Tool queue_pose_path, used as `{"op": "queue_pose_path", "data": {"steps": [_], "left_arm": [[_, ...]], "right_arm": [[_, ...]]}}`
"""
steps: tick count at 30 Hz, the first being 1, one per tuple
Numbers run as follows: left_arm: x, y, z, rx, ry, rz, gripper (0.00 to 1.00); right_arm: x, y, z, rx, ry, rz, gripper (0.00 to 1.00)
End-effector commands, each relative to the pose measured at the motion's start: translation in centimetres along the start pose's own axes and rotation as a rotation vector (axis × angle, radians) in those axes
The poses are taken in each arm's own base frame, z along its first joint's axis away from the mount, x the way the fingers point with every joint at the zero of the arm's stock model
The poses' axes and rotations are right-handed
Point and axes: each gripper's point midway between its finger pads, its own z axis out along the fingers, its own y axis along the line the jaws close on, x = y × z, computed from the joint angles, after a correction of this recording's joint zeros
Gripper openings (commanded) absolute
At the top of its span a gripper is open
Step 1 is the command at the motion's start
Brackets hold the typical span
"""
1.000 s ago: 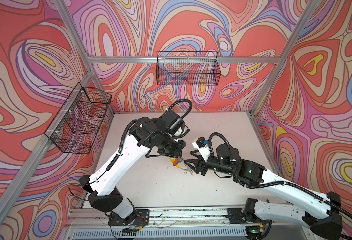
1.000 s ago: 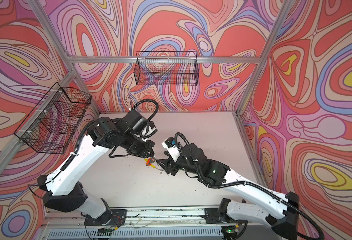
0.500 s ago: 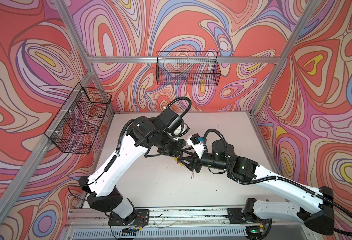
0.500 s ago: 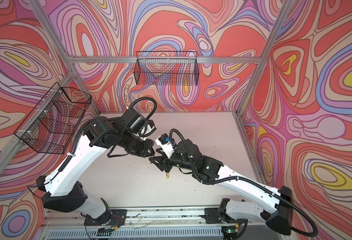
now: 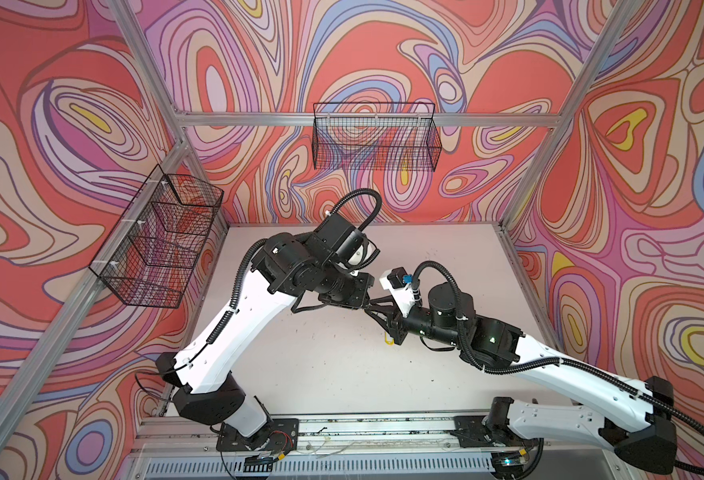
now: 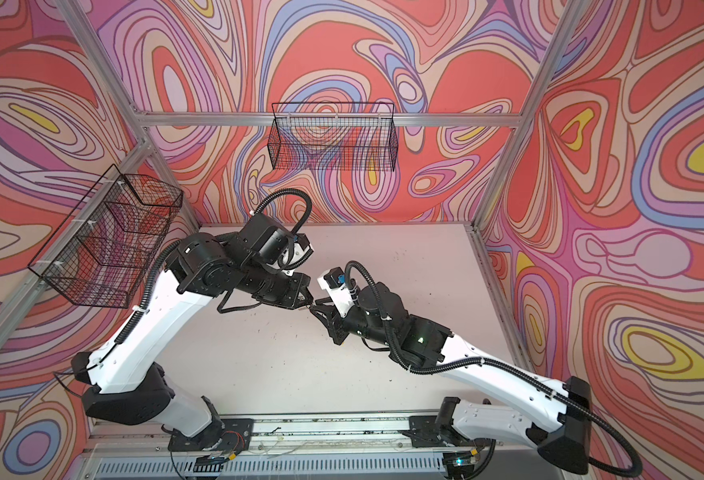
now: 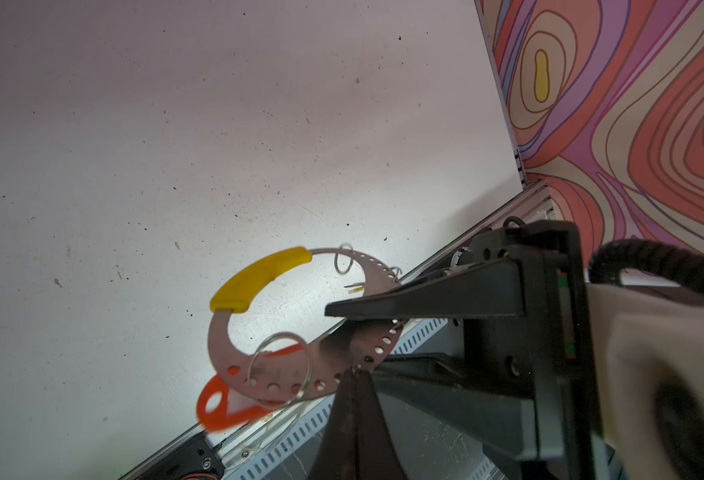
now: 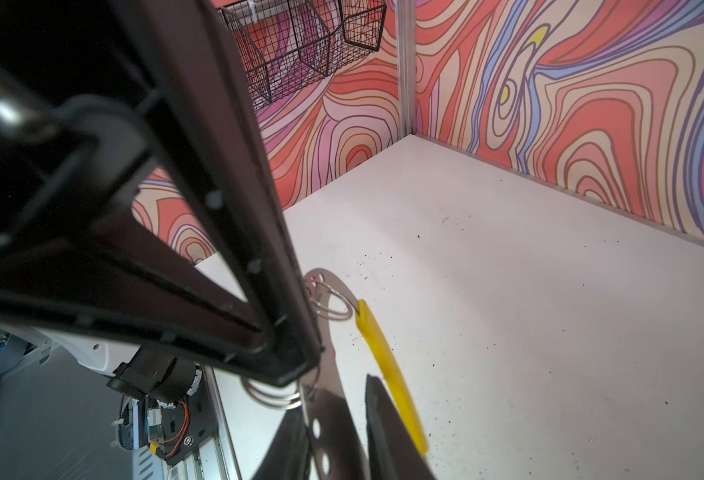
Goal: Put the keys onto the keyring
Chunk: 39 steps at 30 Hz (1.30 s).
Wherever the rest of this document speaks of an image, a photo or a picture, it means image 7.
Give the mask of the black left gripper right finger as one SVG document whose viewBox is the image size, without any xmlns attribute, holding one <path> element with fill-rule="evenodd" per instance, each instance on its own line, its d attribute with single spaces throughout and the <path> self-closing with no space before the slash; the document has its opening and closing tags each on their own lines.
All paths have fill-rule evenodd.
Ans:
<svg viewBox="0 0 704 480">
<path fill-rule="evenodd" d="M 356 478 L 406 480 L 384 418 L 373 379 L 356 371 Z"/>
</svg>

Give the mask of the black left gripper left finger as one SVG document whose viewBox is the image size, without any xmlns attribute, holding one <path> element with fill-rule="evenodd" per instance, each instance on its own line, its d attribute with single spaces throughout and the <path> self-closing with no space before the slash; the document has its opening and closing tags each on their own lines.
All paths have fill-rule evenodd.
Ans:
<svg viewBox="0 0 704 480">
<path fill-rule="evenodd" d="M 308 479 L 357 478 L 358 370 L 347 370 L 335 395 L 331 414 Z"/>
</svg>

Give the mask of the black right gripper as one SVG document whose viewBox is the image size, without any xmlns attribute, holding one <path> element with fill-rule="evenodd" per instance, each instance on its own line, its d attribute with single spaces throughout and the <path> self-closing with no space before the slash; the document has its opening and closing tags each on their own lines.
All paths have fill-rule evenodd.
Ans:
<svg viewBox="0 0 704 480">
<path fill-rule="evenodd" d="M 330 303 L 349 320 L 450 318 L 464 356 L 388 357 L 372 377 L 482 442 L 514 479 L 600 479 L 604 448 L 578 232 L 509 219 L 475 237 L 459 272 Z"/>
</svg>

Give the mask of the grey keyring with yellow grip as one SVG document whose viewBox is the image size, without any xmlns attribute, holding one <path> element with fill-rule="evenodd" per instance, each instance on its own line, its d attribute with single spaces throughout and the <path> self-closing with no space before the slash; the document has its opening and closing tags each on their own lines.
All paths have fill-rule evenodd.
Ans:
<svg viewBox="0 0 704 480">
<path fill-rule="evenodd" d="M 349 294 L 345 286 L 358 282 L 365 283 L 365 290 Z M 271 342 L 268 349 L 277 351 L 296 336 L 309 345 L 313 360 L 312 379 L 298 402 L 329 395 L 347 368 L 372 370 L 383 362 L 399 340 L 401 322 L 330 317 L 325 307 L 400 285 L 399 268 L 347 244 L 270 254 L 235 274 L 213 295 L 209 358 L 209 346 L 223 339 L 251 354 L 266 340 Z"/>
</svg>

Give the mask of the key with red tag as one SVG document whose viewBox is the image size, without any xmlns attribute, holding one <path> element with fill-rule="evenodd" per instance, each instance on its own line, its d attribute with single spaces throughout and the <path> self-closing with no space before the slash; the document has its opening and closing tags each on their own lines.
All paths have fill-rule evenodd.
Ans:
<svg viewBox="0 0 704 480">
<path fill-rule="evenodd" d="M 212 343 L 209 354 L 216 371 L 198 398 L 197 417 L 210 431 L 222 431 L 266 416 L 305 396 L 313 376 L 309 345 L 293 343 L 270 351 L 269 340 L 247 354 L 228 339 Z"/>
</svg>

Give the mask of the key with yellow tag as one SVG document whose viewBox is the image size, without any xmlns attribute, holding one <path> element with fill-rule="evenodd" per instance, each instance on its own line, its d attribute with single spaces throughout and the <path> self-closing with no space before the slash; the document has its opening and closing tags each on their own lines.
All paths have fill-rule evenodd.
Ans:
<svg viewBox="0 0 704 480">
<path fill-rule="evenodd" d="M 363 292 L 365 290 L 365 283 L 358 282 L 358 283 L 349 284 L 349 285 L 345 286 L 345 289 L 348 290 L 349 294 Z"/>
</svg>

